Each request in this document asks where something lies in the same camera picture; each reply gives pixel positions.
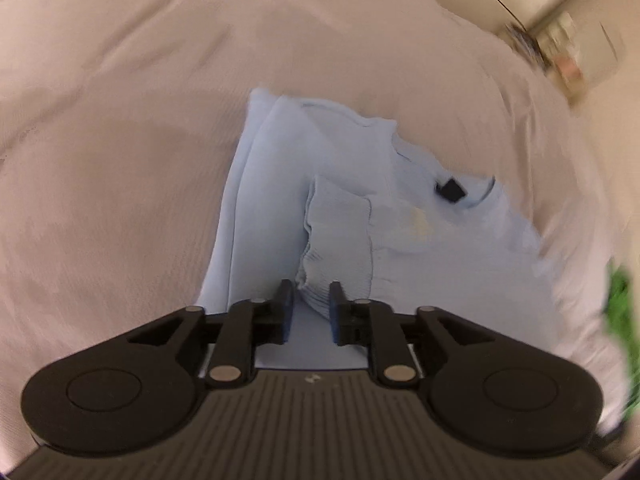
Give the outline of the pink cup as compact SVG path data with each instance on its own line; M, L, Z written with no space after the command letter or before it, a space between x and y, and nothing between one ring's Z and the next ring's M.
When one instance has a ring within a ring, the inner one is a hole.
M574 84L574 82L584 78L578 63L570 55L559 54L553 58L552 63L556 72L566 84Z

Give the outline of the green knit garment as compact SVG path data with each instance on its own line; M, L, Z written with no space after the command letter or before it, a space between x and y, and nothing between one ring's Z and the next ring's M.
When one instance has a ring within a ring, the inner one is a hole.
M637 359L631 278L623 266L608 265L608 299L604 309L608 329L620 342L631 361Z

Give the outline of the grey bed cover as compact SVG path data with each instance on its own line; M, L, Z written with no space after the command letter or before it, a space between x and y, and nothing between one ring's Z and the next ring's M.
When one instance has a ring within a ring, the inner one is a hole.
M559 268L572 332L616 226L582 125L502 40L436 0L1 0L1 467L43 365L192 304L250 90L392 118L493 176Z

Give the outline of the light blue sweatshirt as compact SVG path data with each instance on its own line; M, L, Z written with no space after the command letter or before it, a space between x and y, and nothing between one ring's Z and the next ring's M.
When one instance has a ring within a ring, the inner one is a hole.
M454 174L389 119L323 100L250 94L198 297L210 313L296 291L290 340L257 362L358 368L334 344L329 288L411 314L433 306L555 349L561 320L536 230L493 178Z

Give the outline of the white bedside shelf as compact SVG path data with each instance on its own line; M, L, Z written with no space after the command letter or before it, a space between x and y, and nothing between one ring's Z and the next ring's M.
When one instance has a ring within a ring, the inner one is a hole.
M580 52L575 44L577 26L570 14L560 13L536 34L515 23L506 24L498 33L498 37L535 70L540 70L566 97L570 106L576 106L584 97L587 91L584 71L581 69L584 76L582 80L566 84L552 63L555 56L566 54L574 58L579 65Z

